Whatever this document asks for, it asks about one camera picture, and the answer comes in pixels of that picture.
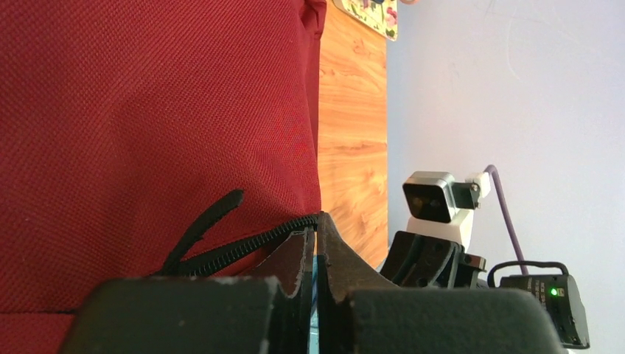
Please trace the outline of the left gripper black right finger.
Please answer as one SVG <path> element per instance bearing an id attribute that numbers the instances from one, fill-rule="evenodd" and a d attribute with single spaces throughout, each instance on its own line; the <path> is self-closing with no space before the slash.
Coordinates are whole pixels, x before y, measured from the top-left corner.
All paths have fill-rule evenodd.
<path id="1" fill-rule="evenodd" d="M 401 288 L 318 218 L 321 353 L 563 353 L 546 311 L 519 290 Z"/>

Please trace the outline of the teal blue wallet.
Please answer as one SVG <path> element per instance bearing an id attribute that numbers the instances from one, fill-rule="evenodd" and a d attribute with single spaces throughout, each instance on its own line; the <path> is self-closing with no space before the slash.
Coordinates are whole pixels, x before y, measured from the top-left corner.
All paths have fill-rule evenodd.
<path id="1" fill-rule="evenodd" d="M 319 354 L 318 325 L 318 257 L 314 256 L 312 265 L 312 300 L 310 316 L 309 354 Z"/>

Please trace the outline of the red student backpack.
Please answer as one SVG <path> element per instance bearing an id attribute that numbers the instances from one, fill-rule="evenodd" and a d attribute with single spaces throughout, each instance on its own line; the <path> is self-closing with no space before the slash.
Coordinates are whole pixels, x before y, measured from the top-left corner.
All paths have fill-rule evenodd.
<path id="1" fill-rule="evenodd" d="M 56 353 L 100 283 L 321 210 L 325 1 L 1 3 L 1 351 Z"/>

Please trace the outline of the floral rectangular tray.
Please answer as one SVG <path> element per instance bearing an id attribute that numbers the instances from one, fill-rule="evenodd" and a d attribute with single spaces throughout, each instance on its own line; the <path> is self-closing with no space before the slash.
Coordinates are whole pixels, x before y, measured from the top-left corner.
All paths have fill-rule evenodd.
<path id="1" fill-rule="evenodd" d="M 398 36 L 398 3 L 396 0 L 333 0 L 345 14 L 390 41 Z"/>

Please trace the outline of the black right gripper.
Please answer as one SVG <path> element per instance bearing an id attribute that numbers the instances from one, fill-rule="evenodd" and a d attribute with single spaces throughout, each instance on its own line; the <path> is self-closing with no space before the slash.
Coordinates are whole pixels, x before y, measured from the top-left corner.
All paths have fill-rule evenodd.
<path id="1" fill-rule="evenodd" d="M 560 262 L 513 260 L 486 270 L 484 258 L 454 241 L 398 231 L 380 273 L 408 288 L 516 289 L 548 312 L 564 348 L 587 350 L 590 335 L 579 287 Z"/>

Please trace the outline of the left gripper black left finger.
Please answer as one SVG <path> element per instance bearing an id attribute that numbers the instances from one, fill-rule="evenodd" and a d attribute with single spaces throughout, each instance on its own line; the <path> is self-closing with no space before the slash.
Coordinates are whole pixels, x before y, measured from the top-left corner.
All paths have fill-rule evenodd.
<path id="1" fill-rule="evenodd" d="M 150 277 L 98 286 L 62 353 L 307 353 L 315 233 L 291 233 L 238 277 Z"/>

